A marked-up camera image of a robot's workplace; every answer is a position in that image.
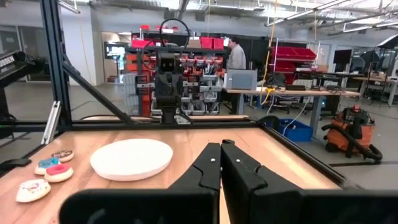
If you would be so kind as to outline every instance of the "white frosted donut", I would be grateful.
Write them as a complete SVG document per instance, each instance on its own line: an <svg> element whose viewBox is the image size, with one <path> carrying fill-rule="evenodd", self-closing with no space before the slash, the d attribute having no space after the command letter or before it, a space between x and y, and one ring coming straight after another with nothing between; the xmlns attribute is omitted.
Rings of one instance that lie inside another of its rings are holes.
<svg viewBox="0 0 398 224"><path fill-rule="evenodd" d="M56 153L51 154L52 157L56 157L60 159L60 162L68 162L73 159L75 153L72 150L61 150Z"/></svg>
<svg viewBox="0 0 398 224"><path fill-rule="evenodd" d="M34 173L37 175L44 175L45 170L49 167L61 164L58 158L50 158L40 161L35 167Z"/></svg>
<svg viewBox="0 0 398 224"><path fill-rule="evenodd" d="M73 174L73 169L66 165L60 164L45 170L44 179L50 183L58 183L69 179Z"/></svg>
<svg viewBox="0 0 398 224"><path fill-rule="evenodd" d="M50 184L43 179L28 180L19 186L17 202L27 203L46 196L51 190Z"/></svg>

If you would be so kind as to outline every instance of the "orange shop vacuum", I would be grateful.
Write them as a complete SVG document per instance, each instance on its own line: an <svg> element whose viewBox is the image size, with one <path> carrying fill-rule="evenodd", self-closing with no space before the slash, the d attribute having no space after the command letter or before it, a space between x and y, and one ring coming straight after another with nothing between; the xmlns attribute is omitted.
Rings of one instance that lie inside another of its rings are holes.
<svg viewBox="0 0 398 224"><path fill-rule="evenodd" d="M328 152L346 151L347 158L351 158L353 153L361 153L364 159L380 162L383 155L371 144L374 128L374 120L368 112L359 106L345 108L332 119L331 124L322 127L324 131L329 130L323 137L328 141L325 149Z"/></svg>

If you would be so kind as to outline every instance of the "vacuum hose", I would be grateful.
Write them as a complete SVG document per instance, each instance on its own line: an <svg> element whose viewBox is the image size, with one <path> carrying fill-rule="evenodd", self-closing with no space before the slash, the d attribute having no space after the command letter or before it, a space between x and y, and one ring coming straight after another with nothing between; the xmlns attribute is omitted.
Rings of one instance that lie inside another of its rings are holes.
<svg viewBox="0 0 398 224"><path fill-rule="evenodd" d="M372 144L369 146L369 149L371 152L360 145L355 138L350 136L342 127L335 125L335 124L328 124L322 127L322 131L326 131L327 129L334 129L338 131L340 134L342 134L350 143L352 143L357 150L360 151L360 153L364 156L364 158L370 158L374 159L375 161L380 161L383 158L383 155L381 154L380 150L378 150L376 147L374 147Z"/></svg>

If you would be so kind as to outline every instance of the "black metal frame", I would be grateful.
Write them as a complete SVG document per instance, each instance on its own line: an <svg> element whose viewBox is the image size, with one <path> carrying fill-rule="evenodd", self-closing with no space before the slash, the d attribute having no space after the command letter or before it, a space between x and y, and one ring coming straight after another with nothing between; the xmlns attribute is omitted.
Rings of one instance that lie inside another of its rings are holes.
<svg viewBox="0 0 398 224"><path fill-rule="evenodd" d="M319 161L298 145L289 141L287 138L282 136L272 128L267 127L262 122L255 122L253 120L242 118L242 119L194 119L193 124L177 125L177 124L160 124L159 120L148 119L139 120L139 122L132 122L131 119L120 119L118 120L101 120L101 121L90 121L90 120L79 120L72 121L70 101L68 95L68 77L70 75L79 84L83 86L90 94L97 98L97 100L107 108L111 110L115 116L120 118L126 118L124 114L116 113L118 110L112 102L106 99L100 92L86 82L82 77L70 72L70 68L65 64L62 54L62 42L60 36L60 21L58 17L58 6L56 1L40 0L42 7L42 14L44 19L44 27L46 31L47 40L49 43L50 52L50 75L53 86L53 95L55 101L60 101L62 104L62 113L60 115L60 124L58 125L58 134L62 134L65 131L99 131L99 130L143 130L143 129L217 129L217 128L261 128L265 133L272 136L274 139L282 143L287 149L294 152L296 155L301 157L311 166L316 168L323 175L331 179L335 184L343 187L346 186L346 179L341 174L337 173L330 166ZM45 121L18 121L14 123L2 124L3 128L9 128L13 131L44 131L46 122ZM24 158L29 158L43 146L39 146L29 152Z"/></svg>

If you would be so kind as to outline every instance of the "table leg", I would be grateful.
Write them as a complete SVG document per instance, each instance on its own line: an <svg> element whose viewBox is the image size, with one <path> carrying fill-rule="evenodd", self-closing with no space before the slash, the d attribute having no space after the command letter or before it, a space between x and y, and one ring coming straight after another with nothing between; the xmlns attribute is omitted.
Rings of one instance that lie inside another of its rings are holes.
<svg viewBox="0 0 398 224"><path fill-rule="evenodd" d="M319 117L321 116L322 98L323 98L322 96L313 97L313 109L312 109L311 123L310 123L310 126L312 128L313 138L317 136L318 122L319 122Z"/></svg>
<svg viewBox="0 0 398 224"><path fill-rule="evenodd" d="M239 100L238 100L238 108L236 108L236 114L242 115L243 114L243 104L244 104L244 98L243 94L239 94Z"/></svg>
<svg viewBox="0 0 398 224"><path fill-rule="evenodd" d="M394 101L394 97L396 95L396 91L397 91L397 83L394 82L392 84L392 89L390 91L390 97L388 98L388 105L392 106L392 102Z"/></svg>
<svg viewBox="0 0 398 224"><path fill-rule="evenodd" d="M257 109L255 106L253 106L253 95L250 95L250 102L249 102L249 106L253 109Z"/></svg>
<svg viewBox="0 0 398 224"><path fill-rule="evenodd" d="M365 88L366 88L366 81L365 80L363 80L362 81L362 84L361 84L361 89L359 90L359 94L360 94L360 98L362 98L363 97L363 94L365 93Z"/></svg>

